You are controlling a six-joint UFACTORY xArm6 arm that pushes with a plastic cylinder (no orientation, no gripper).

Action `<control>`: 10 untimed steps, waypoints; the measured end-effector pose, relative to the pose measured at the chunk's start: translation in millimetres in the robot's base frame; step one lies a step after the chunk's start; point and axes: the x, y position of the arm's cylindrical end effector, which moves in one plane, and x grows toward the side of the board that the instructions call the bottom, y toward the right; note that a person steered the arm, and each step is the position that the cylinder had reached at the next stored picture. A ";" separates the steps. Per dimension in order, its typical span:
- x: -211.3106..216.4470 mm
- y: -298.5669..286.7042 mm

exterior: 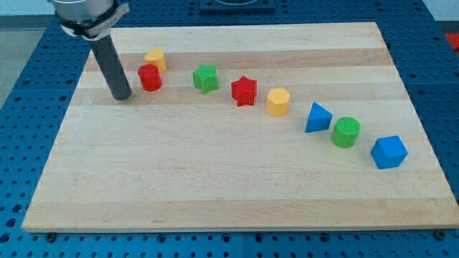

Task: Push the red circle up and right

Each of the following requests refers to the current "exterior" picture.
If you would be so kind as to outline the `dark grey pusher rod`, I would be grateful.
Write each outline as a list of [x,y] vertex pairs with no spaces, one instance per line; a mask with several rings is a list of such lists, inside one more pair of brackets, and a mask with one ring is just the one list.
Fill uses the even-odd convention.
[[112,97],[115,100],[127,100],[132,90],[111,36],[108,34],[90,44]]

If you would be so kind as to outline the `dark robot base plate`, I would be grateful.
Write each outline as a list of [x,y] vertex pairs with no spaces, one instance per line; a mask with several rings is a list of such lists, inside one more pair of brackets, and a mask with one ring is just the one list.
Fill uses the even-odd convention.
[[198,3],[201,13],[276,9],[276,0],[199,0]]

